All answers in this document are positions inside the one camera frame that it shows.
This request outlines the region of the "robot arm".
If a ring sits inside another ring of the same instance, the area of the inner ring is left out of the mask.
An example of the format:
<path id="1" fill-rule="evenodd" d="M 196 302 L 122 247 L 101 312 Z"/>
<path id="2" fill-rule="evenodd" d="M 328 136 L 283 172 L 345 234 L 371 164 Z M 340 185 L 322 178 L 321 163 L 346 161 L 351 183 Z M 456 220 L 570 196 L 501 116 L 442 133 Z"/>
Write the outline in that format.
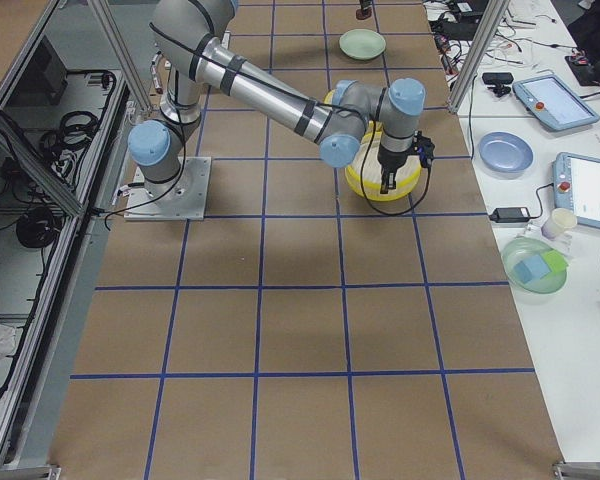
<path id="1" fill-rule="evenodd" d="M 149 27 L 171 64 L 160 101 L 165 120 L 197 127 L 201 89 L 209 85 L 314 142 L 321 159 L 335 168 L 353 162 L 370 122 L 381 123 L 382 193 L 395 189 L 409 157 L 431 166 L 434 146 L 417 130 L 426 96 L 419 81 L 398 79 L 388 87 L 341 81 L 331 103 L 322 103 L 223 47 L 221 38 L 237 11 L 235 1 L 158 2 Z"/>

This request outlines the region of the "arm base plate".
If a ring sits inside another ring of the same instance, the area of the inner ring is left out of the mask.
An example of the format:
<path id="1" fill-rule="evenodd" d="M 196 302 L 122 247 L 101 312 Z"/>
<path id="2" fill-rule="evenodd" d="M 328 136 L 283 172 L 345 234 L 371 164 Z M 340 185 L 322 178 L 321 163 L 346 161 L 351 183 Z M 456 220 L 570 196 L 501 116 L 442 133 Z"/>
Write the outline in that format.
<path id="1" fill-rule="evenodd" d="M 187 156 L 178 182 L 164 185 L 145 182 L 137 167 L 133 182 L 141 186 L 130 190 L 124 217 L 129 221 L 203 220 L 211 166 L 211 157 Z"/>

